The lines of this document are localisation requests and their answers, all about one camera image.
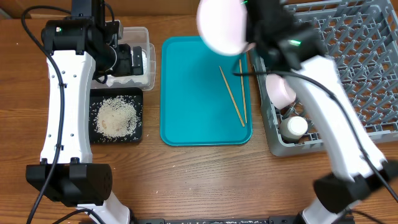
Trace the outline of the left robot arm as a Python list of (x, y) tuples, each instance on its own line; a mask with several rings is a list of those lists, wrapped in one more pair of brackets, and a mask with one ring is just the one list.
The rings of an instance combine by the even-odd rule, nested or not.
[(92, 80), (144, 72), (142, 60), (121, 44), (123, 27), (106, 21), (111, 6), (104, 1), (73, 1), (60, 20), (50, 20), (35, 44), (49, 68), (47, 134), (40, 161), (26, 167), (25, 177), (47, 197), (85, 213), (95, 223), (135, 223), (132, 210), (112, 191), (108, 164), (95, 164), (89, 141)]

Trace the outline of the pink bowl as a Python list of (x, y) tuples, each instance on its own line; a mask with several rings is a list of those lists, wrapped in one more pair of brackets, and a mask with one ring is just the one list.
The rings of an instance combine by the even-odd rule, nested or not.
[(287, 107), (296, 100), (296, 93), (287, 81), (276, 74), (266, 76), (266, 90), (271, 103), (278, 110)]

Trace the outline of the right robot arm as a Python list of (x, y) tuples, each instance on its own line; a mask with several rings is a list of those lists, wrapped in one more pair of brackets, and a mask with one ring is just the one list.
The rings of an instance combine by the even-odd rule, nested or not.
[(245, 8), (247, 42), (255, 44), (266, 74), (283, 77), (296, 92), (331, 164), (295, 223), (338, 222), (373, 192), (390, 188), (397, 162), (388, 161), (368, 136), (314, 26), (298, 22), (279, 1), (248, 0)]

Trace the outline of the large pink plate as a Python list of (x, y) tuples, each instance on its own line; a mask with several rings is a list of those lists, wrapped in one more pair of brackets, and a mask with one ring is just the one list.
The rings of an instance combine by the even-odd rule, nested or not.
[(254, 48), (246, 41), (247, 10), (243, 0), (201, 0), (197, 29), (214, 52), (234, 56)]

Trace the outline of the white cup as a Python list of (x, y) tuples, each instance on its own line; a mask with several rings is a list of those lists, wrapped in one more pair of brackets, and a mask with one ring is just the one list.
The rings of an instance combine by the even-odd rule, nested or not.
[(307, 121), (300, 116), (284, 119), (279, 124), (279, 132), (287, 141), (298, 141), (308, 130)]

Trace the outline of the wooden chopstick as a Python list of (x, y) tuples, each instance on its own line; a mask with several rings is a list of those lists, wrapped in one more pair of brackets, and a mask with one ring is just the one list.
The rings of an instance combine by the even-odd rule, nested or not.
[(233, 105), (234, 105), (234, 108), (235, 108), (235, 110), (236, 110), (237, 116), (238, 116), (238, 118), (239, 118), (239, 120), (240, 120), (240, 122), (241, 122), (241, 125), (242, 125), (242, 127), (245, 127), (245, 123), (244, 123), (244, 121), (243, 121), (243, 119), (242, 119), (241, 113), (240, 113), (239, 108), (238, 108), (238, 106), (237, 106), (237, 104), (236, 104), (236, 101), (235, 101), (235, 99), (234, 99), (233, 92), (231, 91), (231, 88), (230, 88), (230, 86), (229, 86), (229, 83), (228, 83), (228, 81), (227, 81), (227, 79), (226, 79), (226, 76), (225, 76), (225, 74), (224, 74), (223, 69), (221, 68), (221, 66), (219, 66), (219, 70), (220, 70), (220, 73), (221, 73), (221, 75), (222, 75), (222, 77), (223, 77), (223, 80), (224, 80), (224, 83), (225, 83), (226, 88), (227, 88), (227, 90), (228, 90), (228, 93), (229, 93), (229, 95), (230, 95), (231, 101), (233, 102)]
[(242, 96), (243, 96), (244, 120), (245, 120), (245, 124), (247, 124), (248, 117), (247, 117), (247, 110), (246, 110), (246, 95), (245, 95), (245, 89), (244, 89), (243, 68), (242, 68), (241, 59), (239, 59), (239, 74), (240, 74), (240, 79), (241, 79), (241, 90), (242, 90)]

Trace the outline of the white napkin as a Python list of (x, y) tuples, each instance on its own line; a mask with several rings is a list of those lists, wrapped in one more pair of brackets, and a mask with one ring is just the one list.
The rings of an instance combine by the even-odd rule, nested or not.
[(131, 48), (132, 74), (128, 76), (115, 77), (108, 75), (106, 85), (113, 88), (137, 87), (142, 90), (151, 90), (154, 86), (154, 72), (149, 55), (140, 46)]

